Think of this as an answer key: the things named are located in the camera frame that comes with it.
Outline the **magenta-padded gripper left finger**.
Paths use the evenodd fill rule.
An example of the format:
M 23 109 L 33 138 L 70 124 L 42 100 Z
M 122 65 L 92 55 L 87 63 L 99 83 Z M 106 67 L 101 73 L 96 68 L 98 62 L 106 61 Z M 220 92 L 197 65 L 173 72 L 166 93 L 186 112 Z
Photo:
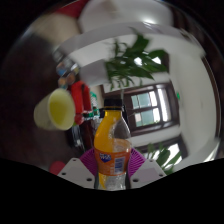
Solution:
M 72 158 L 59 172 L 58 176 L 78 186 L 95 189 L 98 168 L 94 149 L 86 151 L 80 158 Z

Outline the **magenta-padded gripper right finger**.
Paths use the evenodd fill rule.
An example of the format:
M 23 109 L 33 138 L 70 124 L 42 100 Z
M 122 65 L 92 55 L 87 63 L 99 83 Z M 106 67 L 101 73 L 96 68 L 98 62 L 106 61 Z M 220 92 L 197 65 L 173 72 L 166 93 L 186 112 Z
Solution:
M 131 150 L 127 166 L 129 189 L 141 188 L 166 176 L 153 159 L 146 159 L 136 149 Z

